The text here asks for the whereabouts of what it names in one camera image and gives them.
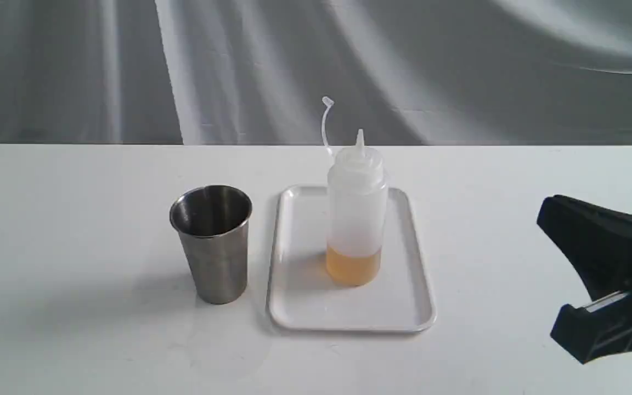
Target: plastic bottle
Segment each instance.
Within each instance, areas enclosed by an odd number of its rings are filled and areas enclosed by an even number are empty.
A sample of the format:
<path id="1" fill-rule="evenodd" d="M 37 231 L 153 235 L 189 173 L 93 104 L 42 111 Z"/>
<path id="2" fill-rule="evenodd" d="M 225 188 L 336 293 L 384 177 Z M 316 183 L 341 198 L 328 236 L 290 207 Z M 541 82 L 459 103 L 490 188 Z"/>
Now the plastic bottle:
<path id="1" fill-rule="evenodd" d="M 333 100 L 324 97 L 326 114 Z M 321 126 L 324 145 L 331 153 Z M 379 271 L 389 185 L 382 155 L 364 145 L 362 129 L 354 146 L 335 157 L 328 172 L 326 270 L 342 285 L 372 281 Z"/>

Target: plastic tray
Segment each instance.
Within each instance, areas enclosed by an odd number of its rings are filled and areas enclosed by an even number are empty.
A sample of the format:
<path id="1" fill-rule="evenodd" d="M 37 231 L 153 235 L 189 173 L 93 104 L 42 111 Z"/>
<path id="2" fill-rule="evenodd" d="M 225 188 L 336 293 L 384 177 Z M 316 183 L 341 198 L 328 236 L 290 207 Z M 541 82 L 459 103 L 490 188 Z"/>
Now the plastic tray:
<path id="1" fill-rule="evenodd" d="M 436 319 L 406 193 L 389 189 L 382 262 L 361 287 L 334 283 L 325 268 L 326 187 L 281 193 L 267 311 L 286 330 L 415 333 Z"/>

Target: orange liquid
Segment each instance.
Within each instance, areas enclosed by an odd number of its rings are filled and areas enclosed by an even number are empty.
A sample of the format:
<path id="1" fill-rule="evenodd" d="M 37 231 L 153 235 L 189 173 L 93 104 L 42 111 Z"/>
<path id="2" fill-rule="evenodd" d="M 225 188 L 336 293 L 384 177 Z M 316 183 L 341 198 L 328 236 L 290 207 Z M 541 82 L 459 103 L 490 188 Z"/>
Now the orange liquid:
<path id="1" fill-rule="evenodd" d="M 369 257 L 346 257 L 329 246 L 326 250 L 326 270 L 338 284 L 351 287 L 365 285 L 379 272 L 381 251 Z"/>

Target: metal cup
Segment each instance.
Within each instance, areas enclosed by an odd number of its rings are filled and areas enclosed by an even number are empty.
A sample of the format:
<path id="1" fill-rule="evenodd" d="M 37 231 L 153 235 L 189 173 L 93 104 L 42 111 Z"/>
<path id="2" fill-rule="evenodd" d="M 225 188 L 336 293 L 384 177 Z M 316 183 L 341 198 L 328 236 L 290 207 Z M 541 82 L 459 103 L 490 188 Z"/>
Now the metal cup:
<path id="1" fill-rule="evenodd" d="M 190 190 L 170 208 L 196 293 L 205 302 L 230 303 L 244 292 L 252 211 L 248 195 L 226 185 Z"/>

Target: white table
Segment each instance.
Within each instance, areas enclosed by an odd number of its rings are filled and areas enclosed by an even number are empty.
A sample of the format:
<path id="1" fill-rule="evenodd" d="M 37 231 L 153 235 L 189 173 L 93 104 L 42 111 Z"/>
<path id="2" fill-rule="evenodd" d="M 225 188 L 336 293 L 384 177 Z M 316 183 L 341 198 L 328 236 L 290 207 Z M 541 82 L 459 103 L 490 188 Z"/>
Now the white table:
<path id="1" fill-rule="evenodd" d="M 549 337 L 589 301 L 535 225 L 562 193 L 632 213 L 632 147 L 381 148 L 409 193 L 438 318 L 415 337 L 274 332 L 278 193 L 324 183 L 318 147 L 0 145 L 0 393 L 632 393 L 632 354 L 582 366 Z M 168 208 L 253 199 L 249 289 L 195 290 Z"/>

